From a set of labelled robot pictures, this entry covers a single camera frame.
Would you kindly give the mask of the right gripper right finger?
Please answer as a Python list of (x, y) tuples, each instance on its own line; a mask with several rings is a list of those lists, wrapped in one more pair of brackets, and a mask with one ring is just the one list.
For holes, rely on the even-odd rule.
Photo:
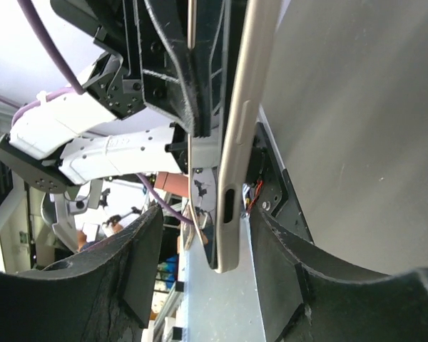
[(250, 235), (267, 341), (428, 341), (428, 269), (364, 269), (259, 209)]

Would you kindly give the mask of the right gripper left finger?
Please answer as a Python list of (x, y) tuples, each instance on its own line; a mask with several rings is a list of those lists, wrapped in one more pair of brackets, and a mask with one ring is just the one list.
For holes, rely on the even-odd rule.
[(163, 233), (158, 205), (43, 270), (0, 272), (0, 341), (140, 341)]

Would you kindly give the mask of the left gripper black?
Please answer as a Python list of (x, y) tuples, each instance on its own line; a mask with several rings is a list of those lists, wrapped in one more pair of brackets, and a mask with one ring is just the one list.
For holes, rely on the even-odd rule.
[(199, 2), (201, 100), (177, 1), (136, 1), (140, 67), (129, 64), (123, 5), (130, 1), (52, 1), (55, 13), (93, 38), (103, 53), (83, 89), (119, 120), (145, 108), (188, 134), (208, 137), (220, 123), (225, 93), (229, 1)]

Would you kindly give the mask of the beige phone case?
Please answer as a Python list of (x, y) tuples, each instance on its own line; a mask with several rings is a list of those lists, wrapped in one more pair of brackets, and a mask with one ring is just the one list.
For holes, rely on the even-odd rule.
[(218, 169), (215, 250), (219, 274), (239, 264), (240, 205), (281, 1), (249, 1)]

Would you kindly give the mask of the black smartphone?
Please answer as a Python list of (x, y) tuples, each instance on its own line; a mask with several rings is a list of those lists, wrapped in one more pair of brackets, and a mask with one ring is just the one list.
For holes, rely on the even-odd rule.
[[(201, 77), (199, 72), (199, 2), (188, 3), (188, 48), (193, 61), (195, 79), (197, 81), (200, 109)], [(246, 1), (229, 1), (229, 23), (225, 25), (225, 37), (228, 51), (226, 57), (225, 93), (223, 106), (220, 112), (220, 123), (210, 131), (210, 136), (193, 136), (189, 139), (189, 178), (190, 178), (190, 205), (197, 219), (197, 229), (205, 249), (208, 265), (211, 269), (217, 265), (215, 250), (215, 228), (217, 214), (218, 169), (223, 151), (225, 129), (228, 123), (231, 93), (235, 78), (238, 51), (240, 48), (245, 18)]]

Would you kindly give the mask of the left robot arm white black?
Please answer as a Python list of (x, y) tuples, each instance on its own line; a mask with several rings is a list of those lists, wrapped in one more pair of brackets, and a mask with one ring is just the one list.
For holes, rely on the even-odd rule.
[(0, 161), (50, 194), (147, 172), (216, 173), (231, 97), (229, 1), (52, 1), (103, 53), (80, 81), (34, 4), (26, 20), (68, 86), (22, 107)]

